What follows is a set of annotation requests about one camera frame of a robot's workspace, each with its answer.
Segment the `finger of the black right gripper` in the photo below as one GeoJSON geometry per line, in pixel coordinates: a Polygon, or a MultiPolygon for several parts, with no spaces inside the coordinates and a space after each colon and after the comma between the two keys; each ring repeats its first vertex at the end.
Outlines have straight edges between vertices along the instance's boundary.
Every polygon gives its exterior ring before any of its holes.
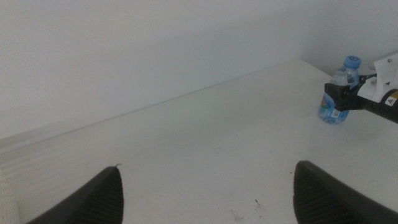
{"type": "Polygon", "coordinates": [[[358,96],[360,84],[351,88],[350,85],[336,85],[332,83],[326,83],[324,85],[324,91],[334,101],[335,109],[338,111],[351,111],[351,110],[362,110],[361,100],[358,96]]]}
{"type": "Polygon", "coordinates": [[[367,79],[377,77],[377,74],[370,74],[370,75],[356,75],[355,77],[350,77],[348,79],[349,86],[351,89],[356,88],[357,86],[363,85],[367,79]]]}

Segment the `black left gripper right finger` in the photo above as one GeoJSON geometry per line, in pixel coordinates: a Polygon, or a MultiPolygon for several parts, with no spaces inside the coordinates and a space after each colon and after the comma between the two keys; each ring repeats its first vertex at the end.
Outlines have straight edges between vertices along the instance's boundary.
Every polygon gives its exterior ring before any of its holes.
{"type": "Polygon", "coordinates": [[[359,193],[310,161],[294,172],[298,223],[397,223],[397,212],[359,193]]]}

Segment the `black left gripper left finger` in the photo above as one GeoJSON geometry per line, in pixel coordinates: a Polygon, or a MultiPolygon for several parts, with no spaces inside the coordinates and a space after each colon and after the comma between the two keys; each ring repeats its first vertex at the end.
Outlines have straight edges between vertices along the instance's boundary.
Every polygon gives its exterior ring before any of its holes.
{"type": "Polygon", "coordinates": [[[116,166],[103,169],[84,186],[31,223],[68,224],[123,222],[124,194],[121,173],[116,166]]]}

